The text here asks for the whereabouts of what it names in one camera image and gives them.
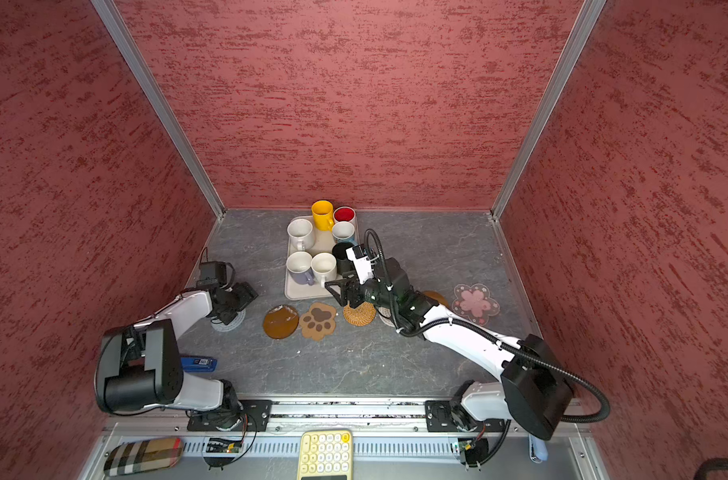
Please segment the pink flower coaster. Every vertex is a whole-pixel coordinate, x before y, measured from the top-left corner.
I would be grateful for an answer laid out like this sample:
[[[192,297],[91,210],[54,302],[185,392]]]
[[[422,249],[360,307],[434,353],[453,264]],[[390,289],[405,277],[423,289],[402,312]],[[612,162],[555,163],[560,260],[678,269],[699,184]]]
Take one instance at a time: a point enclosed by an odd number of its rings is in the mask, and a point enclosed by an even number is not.
[[[501,311],[501,306],[491,296],[490,289],[481,283],[455,286],[451,308],[455,314],[479,326],[487,326]]]

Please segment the white mug front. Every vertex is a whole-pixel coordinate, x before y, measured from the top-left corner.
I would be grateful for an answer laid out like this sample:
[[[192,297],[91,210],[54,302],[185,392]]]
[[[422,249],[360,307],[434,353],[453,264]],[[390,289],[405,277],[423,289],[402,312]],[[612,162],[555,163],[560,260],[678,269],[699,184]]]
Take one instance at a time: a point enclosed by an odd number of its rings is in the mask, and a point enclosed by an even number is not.
[[[338,279],[337,259],[332,253],[322,252],[313,256],[311,268],[315,281],[321,288]]]

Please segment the brown glossy coaster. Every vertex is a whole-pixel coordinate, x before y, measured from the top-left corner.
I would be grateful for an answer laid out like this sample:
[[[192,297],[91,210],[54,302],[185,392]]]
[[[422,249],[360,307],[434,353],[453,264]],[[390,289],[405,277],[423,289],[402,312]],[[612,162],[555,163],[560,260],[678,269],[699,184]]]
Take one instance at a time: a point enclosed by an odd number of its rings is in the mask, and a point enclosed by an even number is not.
[[[272,339],[291,336],[299,325],[299,313],[290,305],[279,305],[269,310],[263,321],[264,332]]]

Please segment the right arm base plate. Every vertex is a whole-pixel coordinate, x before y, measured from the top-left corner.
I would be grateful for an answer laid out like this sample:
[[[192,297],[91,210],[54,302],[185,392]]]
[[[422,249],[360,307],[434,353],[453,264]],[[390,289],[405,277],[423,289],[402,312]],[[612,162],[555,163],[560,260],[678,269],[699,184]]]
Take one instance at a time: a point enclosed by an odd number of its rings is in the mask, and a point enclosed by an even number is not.
[[[465,432],[478,434],[502,432],[505,421],[501,419],[474,419],[459,403],[449,400],[427,400],[424,403],[429,432]]]

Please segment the brown wooden coaster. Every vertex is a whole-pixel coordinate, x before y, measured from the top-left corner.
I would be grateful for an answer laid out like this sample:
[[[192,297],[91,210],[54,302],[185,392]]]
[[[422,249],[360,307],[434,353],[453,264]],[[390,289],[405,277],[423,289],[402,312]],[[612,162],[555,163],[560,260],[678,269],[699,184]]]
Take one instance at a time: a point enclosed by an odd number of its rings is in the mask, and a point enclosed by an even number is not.
[[[449,302],[439,292],[426,290],[426,291],[422,291],[422,294],[425,295],[426,297],[436,300],[437,302],[439,302],[441,305],[444,305],[445,307],[449,307]]]

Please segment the brown paw coaster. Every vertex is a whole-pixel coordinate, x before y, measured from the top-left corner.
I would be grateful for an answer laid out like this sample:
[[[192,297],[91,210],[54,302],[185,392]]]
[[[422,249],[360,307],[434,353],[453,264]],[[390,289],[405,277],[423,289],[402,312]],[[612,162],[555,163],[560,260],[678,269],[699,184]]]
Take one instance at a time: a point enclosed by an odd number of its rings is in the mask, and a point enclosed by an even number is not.
[[[327,303],[313,303],[308,312],[300,317],[299,326],[305,338],[321,341],[336,330],[338,310]]]

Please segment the white braided coaster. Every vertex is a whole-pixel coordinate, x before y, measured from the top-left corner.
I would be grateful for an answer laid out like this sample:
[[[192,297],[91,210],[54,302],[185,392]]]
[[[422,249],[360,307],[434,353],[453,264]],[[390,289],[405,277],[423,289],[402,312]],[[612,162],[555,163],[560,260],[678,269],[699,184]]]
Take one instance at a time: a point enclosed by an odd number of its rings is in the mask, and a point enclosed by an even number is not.
[[[394,323],[392,322],[392,320],[391,320],[391,319],[390,319],[390,318],[389,318],[389,317],[388,317],[387,315],[384,315],[383,313],[379,312],[379,313],[378,313],[378,317],[380,318],[380,320],[381,320],[381,321],[382,321],[382,322],[383,322],[383,323],[384,323],[385,325],[387,325],[387,326],[389,326],[389,327],[391,327],[391,328],[394,328],[394,327],[395,327]]]

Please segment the black mug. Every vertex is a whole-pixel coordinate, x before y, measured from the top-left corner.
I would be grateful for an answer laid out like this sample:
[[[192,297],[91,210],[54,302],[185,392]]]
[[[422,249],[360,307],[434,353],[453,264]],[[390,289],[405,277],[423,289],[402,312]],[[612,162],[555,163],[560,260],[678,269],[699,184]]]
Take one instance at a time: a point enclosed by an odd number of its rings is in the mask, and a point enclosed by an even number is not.
[[[353,248],[354,244],[350,242],[337,243],[332,249],[332,255],[335,257],[337,272],[343,278],[353,276],[356,271],[353,262],[348,258],[348,250]]]

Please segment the lavender mug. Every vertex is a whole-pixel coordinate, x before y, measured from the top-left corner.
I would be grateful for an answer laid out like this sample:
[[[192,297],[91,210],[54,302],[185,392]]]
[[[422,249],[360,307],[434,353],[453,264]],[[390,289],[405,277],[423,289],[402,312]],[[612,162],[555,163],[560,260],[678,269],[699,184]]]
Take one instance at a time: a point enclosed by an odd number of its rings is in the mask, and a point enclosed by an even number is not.
[[[315,277],[311,268],[313,256],[305,251],[290,254],[286,261],[286,269],[290,278],[299,285],[314,285]]]

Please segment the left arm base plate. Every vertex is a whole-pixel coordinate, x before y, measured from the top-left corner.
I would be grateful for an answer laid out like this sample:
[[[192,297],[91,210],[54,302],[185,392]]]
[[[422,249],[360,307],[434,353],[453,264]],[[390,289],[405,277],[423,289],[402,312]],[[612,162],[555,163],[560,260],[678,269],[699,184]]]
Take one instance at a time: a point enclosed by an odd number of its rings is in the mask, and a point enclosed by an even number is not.
[[[231,432],[244,429],[265,432],[274,402],[268,399],[243,399],[237,413],[231,411],[193,412],[188,416],[190,432]]]

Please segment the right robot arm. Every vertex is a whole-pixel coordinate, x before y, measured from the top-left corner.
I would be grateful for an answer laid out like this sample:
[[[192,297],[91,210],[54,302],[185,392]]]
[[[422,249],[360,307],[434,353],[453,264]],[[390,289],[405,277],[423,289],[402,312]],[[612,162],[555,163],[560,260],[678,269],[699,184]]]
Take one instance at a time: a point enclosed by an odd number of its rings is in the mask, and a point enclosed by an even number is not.
[[[471,382],[464,387],[455,406],[457,422],[512,420],[528,434],[549,440],[562,422],[597,423],[609,417],[607,396],[565,369],[542,338],[502,335],[461,317],[415,289],[396,259],[372,248],[350,245],[345,258],[342,279],[325,285],[340,305],[386,308],[397,334],[444,346],[498,381],[497,386]]]

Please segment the grey round coaster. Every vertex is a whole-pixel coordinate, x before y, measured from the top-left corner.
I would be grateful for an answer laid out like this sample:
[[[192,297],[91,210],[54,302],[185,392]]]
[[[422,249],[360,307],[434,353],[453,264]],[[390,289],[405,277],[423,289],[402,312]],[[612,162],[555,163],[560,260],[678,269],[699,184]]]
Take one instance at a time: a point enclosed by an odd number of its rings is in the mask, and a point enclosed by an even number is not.
[[[227,333],[227,332],[231,332],[231,331],[234,331],[237,328],[239,328],[242,325],[245,318],[246,318],[246,311],[243,310],[243,311],[238,312],[229,323],[225,323],[223,320],[221,320],[219,318],[212,318],[210,320],[210,324],[215,331],[221,332],[221,333]]]

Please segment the woven rattan coaster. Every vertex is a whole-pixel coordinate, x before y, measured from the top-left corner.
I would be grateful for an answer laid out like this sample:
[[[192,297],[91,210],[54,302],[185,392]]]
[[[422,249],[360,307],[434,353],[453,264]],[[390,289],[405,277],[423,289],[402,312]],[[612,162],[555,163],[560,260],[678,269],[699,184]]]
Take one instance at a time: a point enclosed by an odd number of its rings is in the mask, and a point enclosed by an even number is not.
[[[351,325],[363,327],[369,325],[376,317],[377,311],[373,304],[364,302],[356,308],[346,305],[343,308],[343,317]]]

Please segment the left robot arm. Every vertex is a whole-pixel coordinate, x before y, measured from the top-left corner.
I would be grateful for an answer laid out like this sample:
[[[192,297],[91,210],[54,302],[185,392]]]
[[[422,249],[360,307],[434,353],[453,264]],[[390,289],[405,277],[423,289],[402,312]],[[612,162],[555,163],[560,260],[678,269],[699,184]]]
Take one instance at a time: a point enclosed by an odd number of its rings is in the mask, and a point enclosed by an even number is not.
[[[135,324],[105,332],[93,378],[100,410],[135,416],[173,409],[216,430],[244,426],[244,407],[233,384],[187,372],[178,339],[200,320],[221,333],[235,330],[257,298],[250,284],[235,279],[232,264],[200,263],[194,288]]]

